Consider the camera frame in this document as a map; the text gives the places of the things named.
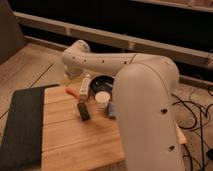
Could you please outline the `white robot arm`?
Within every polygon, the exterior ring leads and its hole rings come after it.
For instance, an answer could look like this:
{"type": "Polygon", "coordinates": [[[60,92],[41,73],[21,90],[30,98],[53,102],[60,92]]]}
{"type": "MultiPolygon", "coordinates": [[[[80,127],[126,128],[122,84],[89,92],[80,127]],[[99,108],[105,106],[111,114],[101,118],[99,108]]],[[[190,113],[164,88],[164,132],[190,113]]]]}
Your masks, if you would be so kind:
{"type": "Polygon", "coordinates": [[[113,102],[128,171],[185,171],[172,111],[179,71],[168,57],[92,53],[78,40],[62,53],[70,77],[88,69],[113,75],[113,102]]]}

